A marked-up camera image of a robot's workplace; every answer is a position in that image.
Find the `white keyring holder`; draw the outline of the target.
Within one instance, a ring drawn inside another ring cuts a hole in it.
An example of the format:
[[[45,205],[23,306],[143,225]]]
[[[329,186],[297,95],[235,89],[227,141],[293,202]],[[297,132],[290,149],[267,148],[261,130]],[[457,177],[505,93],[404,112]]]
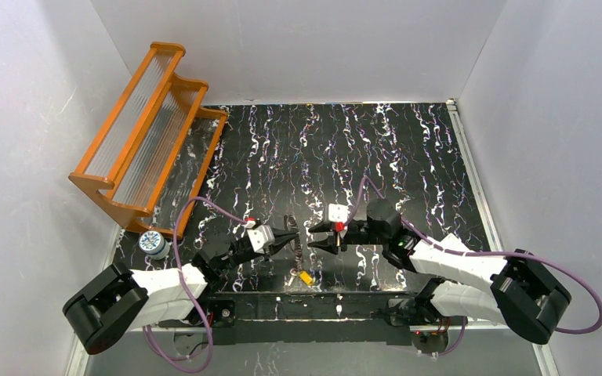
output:
[[[294,266],[291,268],[290,273],[297,277],[303,268],[303,250],[299,235],[299,226],[293,215],[286,215],[284,217],[285,228],[287,230],[296,233],[294,239],[291,241],[292,251],[294,253]]]

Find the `yellow tagged key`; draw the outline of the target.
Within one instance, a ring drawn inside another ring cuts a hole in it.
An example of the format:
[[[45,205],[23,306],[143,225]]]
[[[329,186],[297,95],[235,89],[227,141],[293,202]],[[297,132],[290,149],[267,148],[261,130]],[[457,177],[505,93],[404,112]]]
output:
[[[314,278],[305,270],[302,270],[298,273],[298,278],[306,285],[309,287],[312,287],[315,285],[315,281]]]

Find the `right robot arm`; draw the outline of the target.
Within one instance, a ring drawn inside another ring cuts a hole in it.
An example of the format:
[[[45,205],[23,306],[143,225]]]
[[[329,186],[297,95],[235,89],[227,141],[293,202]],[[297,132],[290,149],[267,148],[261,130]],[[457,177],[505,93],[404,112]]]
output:
[[[502,256],[471,251],[454,235],[435,240],[406,226],[386,199],[369,202],[363,220],[351,219],[341,204],[330,204],[325,214],[309,231],[327,236],[310,247],[337,255],[350,245],[379,245],[391,265],[430,276],[413,298],[386,309],[390,317],[410,324],[454,316],[488,320],[545,345],[571,303],[562,283],[526,251]]]

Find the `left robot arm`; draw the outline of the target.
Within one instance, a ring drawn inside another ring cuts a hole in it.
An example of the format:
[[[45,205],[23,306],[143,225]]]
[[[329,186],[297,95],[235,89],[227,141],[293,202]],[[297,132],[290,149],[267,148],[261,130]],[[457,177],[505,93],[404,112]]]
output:
[[[273,256],[298,237],[298,230],[261,225],[231,241],[221,255],[198,252],[182,269],[142,271],[115,262],[69,298],[62,313],[85,351],[95,355],[133,329],[185,320],[196,310],[192,301],[215,289],[232,269]]]

